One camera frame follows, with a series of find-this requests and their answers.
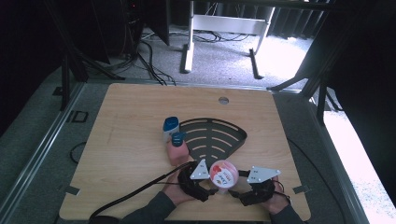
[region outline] wooden table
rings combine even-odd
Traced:
[[[227,97],[223,105],[220,97]],[[310,211],[290,154],[273,96],[268,91],[112,84],[93,125],[71,187],[78,195],[66,194],[60,216],[88,219],[92,212],[138,189],[173,167],[163,143],[163,121],[213,118],[229,121],[247,132],[247,140],[228,159],[239,170],[252,165],[279,169],[279,179],[303,220]],[[236,189],[250,190],[244,177]],[[163,185],[154,185],[132,199],[107,209],[101,215],[124,217],[146,205]],[[268,220],[258,205],[243,206],[229,194],[216,194],[208,201],[180,205],[169,220]]]

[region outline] gray carpet floor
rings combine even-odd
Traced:
[[[262,50],[265,50],[265,46],[269,49],[268,46],[271,43],[274,45],[275,42],[287,42],[287,40],[272,36],[268,39],[268,42],[263,44]],[[253,77],[248,49],[255,48],[253,46],[257,43],[257,36],[249,36],[246,40],[233,42],[196,42],[193,70],[189,74],[184,74],[180,69],[183,45],[187,42],[186,36],[171,36],[171,46],[165,46],[155,36],[145,40],[153,49],[153,65],[172,76],[177,85],[265,89],[293,76],[292,69],[291,74],[280,76],[275,70],[271,70],[271,66],[267,66],[268,69],[260,68],[260,73],[265,74],[264,79],[258,80]],[[312,40],[293,41],[294,48],[305,51],[312,42]],[[146,45],[141,45],[139,52],[144,58],[149,58],[149,49]],[[283,52],[282,55],[281,50],[273,52],[272,57],[283,58],[283,68],[285,68],[288,64],[292,64],[288,61],[287,54]],[[120,58],[112,59],[114,64],[121,61]],[[136,61],[127,70],[123,67],[115,72],[122,71],[119,75],[127,77],[124,81],[127,83],[158,85],[142,67],[143,64]],[[60,86],[60,76],[59,69],[43,82],[0,139],[1,201],[7,197],[14,183],[18,181],[21,170],[39,146],[40,140],[46,134],[52,121],[59,116],[61,98],[52,93],[56,87]],[[167,77],[163,76],[163,78],[167,80],[168,85],[172,84]],[[62,220],[58,218],[58,211],[64,199],[64,188],[68,186],[77,167],[71,160],[69,152],[75,148],[76,156],[78,156],[78,153],[83,150],[83,142],[88,139],[106,89],[112,82],[115,81],[102,74],[91,73],[91,78],[84,85],[81,95],[73,106],[73,111],[88,113],[87,121],[67,120],[64,123],[46,159],[35,173],[19,205],[13,211],[9,223],[86,223],[85,221]],[[302,81],[290,88],[300,90],[303,86]],[[308,220],[309,223],[354,223],[327,156],[326,146],[320,137],[317,121],[313,116],[315,108],[312,107],[315,105],[295,93],[281,92],[275,93],[274,96],[286,136],[297,145],[290,142],[290,149],[302,183],[312,189],[306,193],[312,214]]]

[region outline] cable on floor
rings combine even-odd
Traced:
[[[127,54],[127,55],[125,55],[125,59],[123,59],[122,62],[111,64],[111,65],[102,65],[102,66],[109,72],[119,74],[121,72],[128,70],[134,64],[134,61],[135,61],[134,57],[132,57],[131,54]],[[86,68],[89,70],[89,72],[91,74],[94,74],[94,75],[101,74],[101,72],[98,72],[97,69],[95,69],[90,64],[84,63],[84,65],[86,66]]]
[[[188,36],[188,35],[189,35],[188,32],[169,33],[169,36]],[[207,37],[203,37],[200,35],[212,35],[213,38],[207,38]],[[151,34],[142,34],[142,36],[143,37],[141,38],[141,40],[148,40],[149,37],[157,36],[157,35],[155,33],[151,33]],[[239,35],[235,35],[235,37],[233,37],[233,38],[225,38],[220,33],[217,33],[217,32],[196,30],[196,31],[194,31],[193,39],[195,41],[205,42],[205,43],[219,43],[219,42],[229,42],[229,41],[243,41],[243,40],[246,40],[250,35],[244,35],[244,37],[239,38],[241,36],[243,36],[243,35],[239,34]]]
[[[75,152],[76,148],[85,146],[86,144],[87,144],[87,142],[78,143],[70,150],[69,156],[73,163],[78,164],[78,160],[76,160],[76,158],[74,157],[74,152]]]
[[[299,149],[299,151],[306,157],[306,159],[309,161],[309,163],[311,163],[311,165],[314,167],[314,169],[317,171],[318,175],[320,176],[321,180],[323,181],[323,183],[326,185],[326,188],[329,190],[330,194],[332,195],[332,197],[334,198],[335,202],[337,203],[338,209],[341,212],[341,216],[343,218],[343,223],[347,223],[347,219],[346,219],[346,215],[341,207],[340,202],[338,202],[337,198],[335,197],[334,192],[332,191],[332,189],[330,188],[329,184],[327,183],[326,179],[324,178],[324,176],[322,175],[322,173],[319,171],[318,167],[312,162],[311,159],[309,159],[309,157],[306,155],[306,153],[303,151],[302,148],[300,148],[294,141],[292,141],[291,139],[289,139],[287,137],[288,141],[291,142],[295,147],[297,147]]]
[[[168,78],[168,80],[171,80],[171,81],[173,82],[173,84],[176,86],[176,82],[175,82],[175,80],[174,80],[171,76],[165,74],[165,72],[161,71],[160,69],[158,69],[158,68],[156,68],[154,65],[152,65],[153,50],[152,50],[151,45],[150,45],[149,43],[145,42],[145,41],[142,41],[142,40],[140,41],[140,43],[145,44],[146,46],[148,46],[148,50],[149,50],[149,53],[148,53],[148,55],[149,55],[149,56],[148,56],[148,62],[146,62],[146,60],[143,58],[143,56],[142,56],[140,53],[137,53],[137,54],[138,54],[138,57],[140,58],[140,60],[141,60],[141,62],[142,62],[142,64],[145,65],[145,67],[146,67],[146,69],[148,70],[148,72],[149,72],[149,73],[150,73],[161,85],[167,86],[166,81],[163,80],[163,78],[160,77],[160,76],[165,76],[165,77]]]

